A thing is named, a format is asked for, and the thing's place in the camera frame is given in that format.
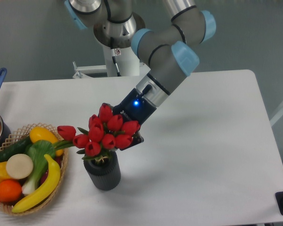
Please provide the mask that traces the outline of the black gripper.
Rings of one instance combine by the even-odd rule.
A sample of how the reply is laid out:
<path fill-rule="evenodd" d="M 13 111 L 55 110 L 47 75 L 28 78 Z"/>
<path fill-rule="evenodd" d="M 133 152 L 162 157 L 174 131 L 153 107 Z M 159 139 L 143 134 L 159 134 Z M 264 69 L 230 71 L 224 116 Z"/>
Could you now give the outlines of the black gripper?
<path fill-rule="evenodd" d="M 113 109 L 110 105 L 103 103 L 99 109 L 99 118 L 111 118 L 113 115 L 122 115 L 124 122 L 138 121 L 142 125 L 155 111 L 156 107 L 141 97 L 141 94 L 136 88 L 134 88 L 123 101 L 114 106 Z M 131 144 L 120 149 L 121 151 L 128 149 L 132 146 L 138 145 L 144 142 L 144 138 L 140 132 L 137 131 L 133 134 L 133 140 Z"/>

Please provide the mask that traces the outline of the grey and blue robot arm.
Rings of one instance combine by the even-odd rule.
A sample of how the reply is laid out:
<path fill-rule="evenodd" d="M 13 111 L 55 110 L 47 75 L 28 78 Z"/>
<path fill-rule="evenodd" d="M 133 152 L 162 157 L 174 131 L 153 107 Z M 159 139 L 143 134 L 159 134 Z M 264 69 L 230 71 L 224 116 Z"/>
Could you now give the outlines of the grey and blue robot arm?
<path fill-rule="evenodd" d="M 67 0 L 65 6 L 81 29 L 93 28 L 98 42 L 111 49 L 112 64 L 118 67 L 116 50 L 131 48 L 150 71 L 137 86 L 112 107 L 124 122 L 143 124 L 199 65 L 194 45 L 216 32 L 213 15 L 199 10 L 192 0 L 164 1 L 171 26 L 161 32 L 146 29 L 133 12 L 130 0 Z"/>

